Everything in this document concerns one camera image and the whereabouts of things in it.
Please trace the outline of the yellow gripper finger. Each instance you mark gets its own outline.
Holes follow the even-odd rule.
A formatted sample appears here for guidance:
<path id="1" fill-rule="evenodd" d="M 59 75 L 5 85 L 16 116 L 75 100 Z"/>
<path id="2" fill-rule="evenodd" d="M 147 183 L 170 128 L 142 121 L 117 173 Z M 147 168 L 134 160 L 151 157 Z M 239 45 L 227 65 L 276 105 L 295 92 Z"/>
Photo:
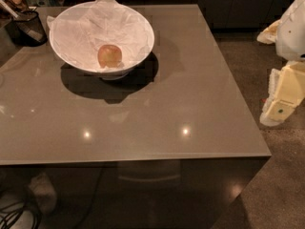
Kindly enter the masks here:
<path id="1" fill-rule="evenodd" d="M 305 99 L 305 63 L 288 61 L 281 70 L 272 69 L 260 123 L 282 124 Z"/>
<path id="2" fill-rule="evenodd" d="M 273 44 L 276 40 L 277 28 L 279 24 L 279 20 L 274 21 L 269 27 L 267 27 L 257 36 L 256 40 L 263 44 Z"/>

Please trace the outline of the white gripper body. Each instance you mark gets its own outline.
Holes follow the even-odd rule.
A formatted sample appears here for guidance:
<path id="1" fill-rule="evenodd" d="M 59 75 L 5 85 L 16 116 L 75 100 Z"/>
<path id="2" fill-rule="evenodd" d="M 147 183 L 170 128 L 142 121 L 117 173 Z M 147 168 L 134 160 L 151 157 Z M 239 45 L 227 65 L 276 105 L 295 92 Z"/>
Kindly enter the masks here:
<path id="1" fill-rule="evenodd" d="M 276 32 L 275 49 L 286 60 L 305 60 L 305 0 L 294 0 L 282 14 Z"/>

